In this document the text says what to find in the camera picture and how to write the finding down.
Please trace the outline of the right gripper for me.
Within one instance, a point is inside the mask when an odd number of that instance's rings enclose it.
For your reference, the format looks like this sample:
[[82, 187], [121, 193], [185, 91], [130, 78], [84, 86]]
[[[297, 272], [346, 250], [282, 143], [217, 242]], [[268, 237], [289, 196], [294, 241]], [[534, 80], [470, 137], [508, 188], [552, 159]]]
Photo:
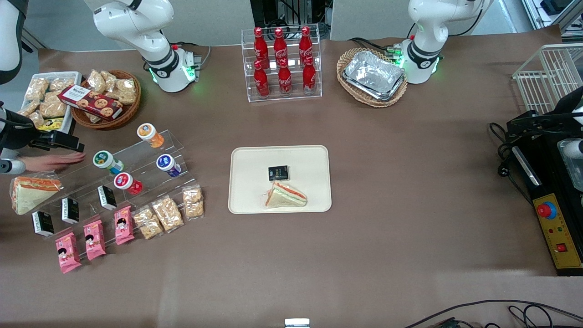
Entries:
[[85, 145], [79, 141], [70, 141], [68, 133], [60, 131], [37, 130], [31, 119], [6, 110], [4, 102], [0, 103], [0, 146], [2, 148], [18, 150], [25, 146], [38, 148], [44, 151], [63, 148], [74, 152], [84, 152]]

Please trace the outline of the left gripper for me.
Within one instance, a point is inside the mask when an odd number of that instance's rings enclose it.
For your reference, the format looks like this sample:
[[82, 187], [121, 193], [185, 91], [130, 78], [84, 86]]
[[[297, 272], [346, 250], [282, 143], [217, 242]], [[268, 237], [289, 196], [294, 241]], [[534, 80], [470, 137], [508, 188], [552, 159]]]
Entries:
[[581, 132], [583, 87], [562, 97], [552, 112], [525, 112], [507, 123], [506, 138], [533, 137], [561, 132]]

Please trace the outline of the person's hand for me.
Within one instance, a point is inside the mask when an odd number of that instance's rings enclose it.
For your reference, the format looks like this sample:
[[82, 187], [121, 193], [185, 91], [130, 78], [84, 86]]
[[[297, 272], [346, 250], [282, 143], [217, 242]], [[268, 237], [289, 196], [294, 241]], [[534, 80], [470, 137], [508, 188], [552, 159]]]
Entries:
[[43, 155], [35, 157], [20, 157], [30, 172], [60, 171], [73, 164], [79, 164], [85, 160], [82, 152], [73, 152], [67, 155]]

